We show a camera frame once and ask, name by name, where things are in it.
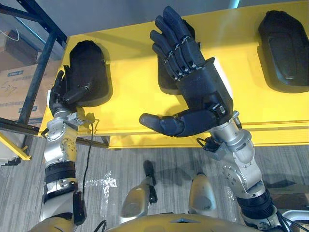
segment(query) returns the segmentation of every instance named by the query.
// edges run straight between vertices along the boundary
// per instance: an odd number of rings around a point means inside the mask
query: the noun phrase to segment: gray carpet
[[[0,231],[27,231],[39,220],[43,193],[45,141],[35,138],[32,161],[16,167],[0,167]],[[88,147],[78,146],[76,164],[82,186]],[[118,215],[128,191],[144,178],[143,161],[154,162],[158,203],[149,214],[186,213],[191,180],[198,171],[212,182],[220,218],[242,223],[236,199],[221,174],[221,164],[198,148],[106,150],[93,147],[85,186],[88,217],[77,231],[93,231],[107,219],[107,227],[119,223]],[[309,185],[309,146],[257,147],[256,161],[269,186],[292,182]]]

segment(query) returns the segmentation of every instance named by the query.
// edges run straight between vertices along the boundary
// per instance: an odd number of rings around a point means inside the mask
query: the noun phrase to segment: silver robot arm segment
[[[210,129],[204,149],[209,157],[224,163],[222,172],[237,197],[245,223],[259,230],[280,227],[277,208],[254,160],[251,134],[242,129],[238,116],[235,111],[228,122]]]
[[[44,151],[45,186],[40,223],[35,231],[75,231],[86,219],[83,193],[78,191],[75,176],[76,137],[83,124],[77,113],[58,112],[47,123],[48,134]]]

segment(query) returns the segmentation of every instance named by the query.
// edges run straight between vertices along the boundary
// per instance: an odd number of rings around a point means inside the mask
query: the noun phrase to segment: yellow shelf
[[[309,92],[281,93],[269,88],[265,82],[257,53],[260,42],[257,28],[269,10],[287,12],[297,18],[309,34],[306,0],[184,17],[195,28],[204,57],[219,59],[233,90],[234,109],[240,112],[243,125],[265,134],[260,142],[264,145],[271,141],[265,130],[285,129],[281,132],[288,133],[293,129],[306,134],[309,126]],[[182,96],[165,94],[158,86],[157,57],[151,50],[153,42],[149,38],[152,29],[155,29],[154,22],[69,37],[61,69],[64,64],[69,64],[70,51],[83,40],[96,42],[108,64],[113,87],[111,99],[103,105],[84,108],[86,114],[94,113],[97,119],[95,135],[155,134],[139,123],[142,113],[172,115],[187,109]],[[51,119],[47,108],[40,131]],[[80,127],[80,136],[89,134],[88,127]],[[288,142],[283,137],[282,143]],[[309,142],[308,137],[303,136],[301,142]]]
[[[255,146],[308,145],[307,129],[251,131]],[[162,134],[114,135],[110,148],[158,148],[158,147],[201,147],[196,139],[209,137],[209,133],[187,138],[168,137]]]

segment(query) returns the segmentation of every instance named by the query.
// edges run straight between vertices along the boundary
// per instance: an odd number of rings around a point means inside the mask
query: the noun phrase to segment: cardboard box
[[[6,32],[12,38],[18,38],[13,30]],[[14,41],[0,34],[0,71],[20,68],[36,63],[38,51],[22,38]]]
[[[30,115],[29,125],[40,126],[47,106],[47,91],[54,85],[60,61],[49,62]],[[37,65],[0,72],[0,117],[17,121]]]

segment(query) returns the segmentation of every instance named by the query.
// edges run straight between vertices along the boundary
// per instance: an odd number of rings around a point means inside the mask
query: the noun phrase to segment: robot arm
[[[86,219],[84,195],[78,191],[75,174],[76,137],[78,119],[74,104],[63,101],[66,81],[63,72],[57,75],[49,95],[49,107],[53,120],[47,123],[45,158],[45,185],[42,198],[40,223],[31,229],[36,231],[73,232]]]
[[[153,50],[164,60],[189,109],[161,118],[143,114],[140,123],[175,137],[209,131],[211,137],[198,142],[209,157],[225,163],[223,174],[237,197],[246,224],[259,230],[281,226],[254,160],[251,134],[241,128],[239,113],[233,113],[233,100],[214,58],[204,60],[186,24],[171,7],[164,9],[163,17],[158,16],[155,24],[162,34],[150,33]]]

